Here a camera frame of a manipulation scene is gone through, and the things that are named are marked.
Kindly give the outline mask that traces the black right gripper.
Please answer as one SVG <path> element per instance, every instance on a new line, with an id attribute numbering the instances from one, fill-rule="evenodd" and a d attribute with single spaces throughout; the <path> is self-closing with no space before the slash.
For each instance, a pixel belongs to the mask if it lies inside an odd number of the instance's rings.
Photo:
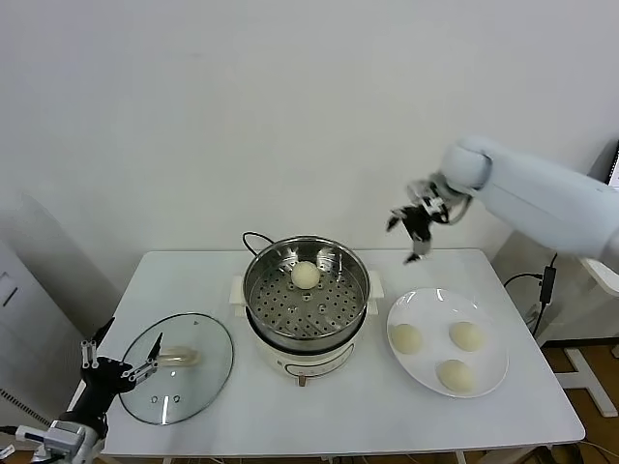
<path id="1" fill-rule="evenodd" d="M 421 201 L 412 206 L 393 209 L 386 230 L 392 231 L 399 223 L 407 230 L 413 240 L 411 251 L 403 261 L 404 265 L 408 265 L 431 252 L 431 225 L 446 224 L 448 221 L 449 211 L 442 201 Z"/>

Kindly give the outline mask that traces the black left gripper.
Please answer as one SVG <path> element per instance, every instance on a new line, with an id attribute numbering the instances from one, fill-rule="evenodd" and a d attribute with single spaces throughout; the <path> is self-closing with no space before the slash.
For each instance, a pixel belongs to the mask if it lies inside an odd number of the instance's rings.
<path id="1" fill-rule="evenodd" d="M 98 358 L 98 347 L 115 321 L 111 317 L 95 333 L 80 343 L 81 380 L 85 387 L 75 405 L 60 416 L 61 421 L 72 421 L 91 428 L 107 428 L 106 414 L 120 393 L 130 392 L 135 382 L 143 382 L 158 369 L 162 333 L 151 348 L 146 361 L 138 367 L 105 357 Z"/>

